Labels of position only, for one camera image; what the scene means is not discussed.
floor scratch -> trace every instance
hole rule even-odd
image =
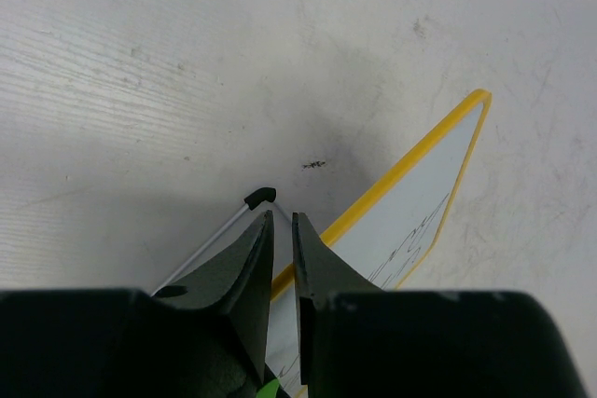
[[[535,100],[533,101],[532,107],[535,107],[537,105],[537,103],[539,103],[539,101],[541,100],[541,96],[543,95],[543,92],[545,91],[545,87],[548,84],[549,74],[551,74],[551,66],[552,65],[553,65],[553,62],[550,62],[548,70],[545,72],[545,75],[543,76],[543,82],[541,83],[541,87],[539,88],[539,91],[537,92],[537,94],[535,96]]]
[[[553,13],[556,15],[556,19],[558,20],[558,23],[560,24],[560,26],[562,26],[562,20],[560,19],[560,15],[558,14],[558,10],[555,7],[551,7],[551,9],[553,9]]]
[[[521,249],[517,251],[517,255],[514,257],[514,259],[516,260],[518,258],[518,255],[523,253],[537,237],[543,235],[544,229],[546,229],[548,226],[550,226],[554,221],[557,221],[558,219],[560,219],[560,217],[563,214],[565,214],[565,212],[557,213],[555,216],[551,217],[543,226],[541,226],[539,228],[539,230],[536,231],[535,234],[522,245]]]
[[[65,191],[64,193],[60,193],[58,195],[54,195],[54,196],[50,196],[48,198],[43,198],[40,200],[34,200],[33,202],[29,202],[25,205],[21,205],[20,207],[16,208],[13,212],[20,212],[21,210],[26,209],[27,207],[32,207],[34,205],[39,205],[39,204],[44,204],[46,202],[52,202],[53,200],[56,199],[61,199],[67,196],[72,196],[72,195],[77,195],[79,193],[84,193],[88,190],[91,190],[93,188],[93,185],[88,185],[88,186],[83,186],[81,188],[77,188],[75,190],[71,190],[71,191]]]

green object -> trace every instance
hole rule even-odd
[[[279,388],[280,381],[278,379],[270,381],[257,393],[257,398],[276,398]]]

black plastic bracket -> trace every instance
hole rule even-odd
[[[254,210],[264,200],[274,202],[276,200],[276,189],[270,186],[258,188],[244,199],[244,203],[249,206],[249,210]]]

whiteboard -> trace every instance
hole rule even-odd
[[[323,242],[373,284],[396,288],[435,244],[490,103],[489,92],[471,93],[322,234]],[[297,396],[303,387],[291,285],[288,277],[274,291],[266,362]]]

white board surface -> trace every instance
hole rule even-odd
[[[489,97],[477,91],[463,104],[475,94]],[[375,285],[396,288],[437,238],[487,104],[474,103],[418,163],[329,244],[334,252]],[[440,125],[429,135],[441,132]],[[285,390],[298,396],[303,388],[294,287],[286,288],[271,304],[266,362]]]

